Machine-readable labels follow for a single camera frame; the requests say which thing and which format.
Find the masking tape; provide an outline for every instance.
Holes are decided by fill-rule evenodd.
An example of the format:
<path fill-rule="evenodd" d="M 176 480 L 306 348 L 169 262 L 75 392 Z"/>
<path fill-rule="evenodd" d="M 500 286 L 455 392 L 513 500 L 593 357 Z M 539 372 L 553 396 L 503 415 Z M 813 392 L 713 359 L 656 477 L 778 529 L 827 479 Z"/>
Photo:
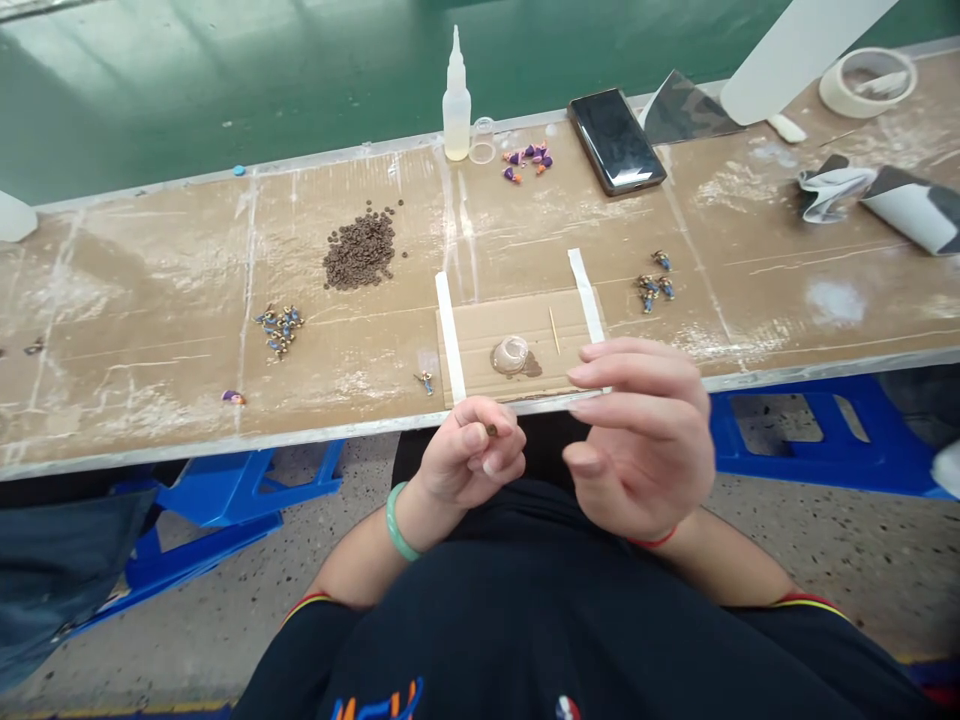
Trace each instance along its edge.
<path fill-rule="evenodd" d="M 587 331 L 590 333 L 590 342 L 603 342 L 603 323 L 600 322 L 600 311 L 597 310 L 597 300 L 593 296 L 593 287 L 587 277 L 587 269 L 583 266 L 583 257 L 580 248 L 567 250 L 570 258 L 570 269 L 577 281 L 577 290 L 580 291 L 580 304 L 583 305 L 583 316 L 587 320 Z"/>
<path fill-rule="evenodd" d="M 460 362 L 460 342 L 457 340 L 457 325 L 453 320 L 453 305 L 450 303 L 450 285 L 445 272 L 437 273 L 437 302 L 440 306 L 440 329 L 443 332 L 443 345 L 447 351 L 447 380 L 453 404 L 467 397 L 463 382 L 463 365 Z"/>
<path fill-rule="evenodd" d="M 857 95 L 844 81 L 844 74 L 855 77 L 861 71 L 862 79 L 881 78 L 893 73 L 907 73 L 907 87 L 896 97 L 873 99 Z M 837 115 L 866 119 L 876 117 L 904 100 L 917 87 L 917 68 L 905 55 L 886 48 L 861 48 L 840 58 L 820 78 L 820 99 Z"/>

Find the hand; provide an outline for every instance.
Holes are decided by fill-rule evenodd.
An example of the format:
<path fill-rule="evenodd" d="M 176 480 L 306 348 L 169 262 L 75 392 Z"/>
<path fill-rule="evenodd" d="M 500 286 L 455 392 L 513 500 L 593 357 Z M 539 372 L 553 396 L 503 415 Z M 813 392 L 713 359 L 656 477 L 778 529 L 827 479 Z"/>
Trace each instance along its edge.
<path fill-rule="evenodd" d="M 608 532 L 659 540 L 707 498 L 716 474 L 700 372 L 686 353 L 637 338 L 588 345 L 580 359 L 574 385 L 614 391 L 570 408 L 593 425 L 563 451 L 577 501 Z"/>
<path fill-rule="evenodd" d="M 496 428 L 496 434 L 487 432 Z M 467 398 L 443 421 L 411 485 L 461 510 L 482 505 L 526 469 L 527 437 L 513 410 L 486 397 Z"/>

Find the tape roll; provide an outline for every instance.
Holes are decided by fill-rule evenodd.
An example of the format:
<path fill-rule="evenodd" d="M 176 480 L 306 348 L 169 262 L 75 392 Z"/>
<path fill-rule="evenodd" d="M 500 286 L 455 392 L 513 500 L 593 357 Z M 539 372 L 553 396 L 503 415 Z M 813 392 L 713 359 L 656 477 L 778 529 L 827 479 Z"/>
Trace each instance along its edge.
<path fill-rule="evenodd" d="M 864 81 L 905 73 L 906 87 L 889 98 L 873 98 L 854 92 Z M 917 68 L 905 55 L 886 48 L 862 48 L 840 58 L 820 78 L 820 99 L 837 115 L 871 118 L 907 98 L 917 87 Z"/>

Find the finger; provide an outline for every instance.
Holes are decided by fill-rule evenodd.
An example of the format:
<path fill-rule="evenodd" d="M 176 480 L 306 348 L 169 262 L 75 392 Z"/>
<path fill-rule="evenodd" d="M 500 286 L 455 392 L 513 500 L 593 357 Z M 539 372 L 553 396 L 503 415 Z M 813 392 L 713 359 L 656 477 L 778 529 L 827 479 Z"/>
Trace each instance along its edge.
<path fill-rule="evenodd" d="M 527 458 L 524 457 L 523 453 L 520 453 L 507 467 L 489 477 L 492 482 L 503 486 L 512 483 L 518 477 L 522 477 L 526 469 Z"/>
<path fill-rule="evenodd" d="M 516 413 L 488 397 L 470 397 L 454 407 L 451 413 L 461 427 L 473 422 L 482 423 L 485 427 L 496 428 L 497 436 L 507 437 L 517 427 Z"/>
<path fill-rule="evenodd" d="M 479 457 L 490 445 L 483 423 L 474 422 L 449 433 L 445 442 L 431 443 L 430 450 L 442 467 L 454 467 Z"/>
<path fill-rule="evenodd" d="M 630 523 L 622 516 L 628 514 L 632 503 L 609 457 L 579 442 L 563 449 L 563 460 L 570 469 L 577 503 L 584 514 L 609 532 L 629 535 Z"/>
<path fill-rule="evenodd" d="M 646 340 L 644 338 L 614 338 L 605 340 L 593 345 L 584 345 L 580 348 L 580 359 L 584 362 L 596 360 L 604 355 L 614 355 L 616 353 L 641 353 L 643 355 L 659 355 L 660 357 L 672 357 L 677 360 L 686 360 L 693 364 L 693 357 L 672 345 L 664 345 L 656 340 Z"/>
<path fill-rule="evenodd" d="M 510 437 L 494 438 L 481 458 L 480 467 L 484 473 L 492 476 L 500 472 L 502 468 L 508 467 L 523 452 L 526 444 L 526 433 L 519 427 Z"/>
<path fill-rule="evenodd" d="M 654 440 L 709 439 L 706 418 L 688 402 L 636 393 L 608 393 L 577 400 L 570 413 L 580 422 L 617 428 Z"/>
<path fill-rule="evenodd" d="M 696 366 L 675 358 L 635 353 L 601 355 L 567 373 L 581 388 L 602 388 L 685 400 L 705 417 L 710 415 L 710 397 Z"/>

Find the green bangle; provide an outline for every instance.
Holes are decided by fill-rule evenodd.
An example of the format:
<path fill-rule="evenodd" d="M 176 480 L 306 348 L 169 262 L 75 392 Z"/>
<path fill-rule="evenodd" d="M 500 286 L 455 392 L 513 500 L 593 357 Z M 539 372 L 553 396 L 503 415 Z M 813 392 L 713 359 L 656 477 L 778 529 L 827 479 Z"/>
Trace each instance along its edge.
<path fill-rule="evenodd" d="M 407 541 L 400 534 L 400 528 L 397 527 L 397 495 L 406 486 L 407 484 L 402 482 L 390 491 L 390 497 L 387 498 L 387 530 L 390 531 L 390 539 L 397 551 L 405 560 L 413 562 L 420 559 L 420 553 L 407 545 Z"/>

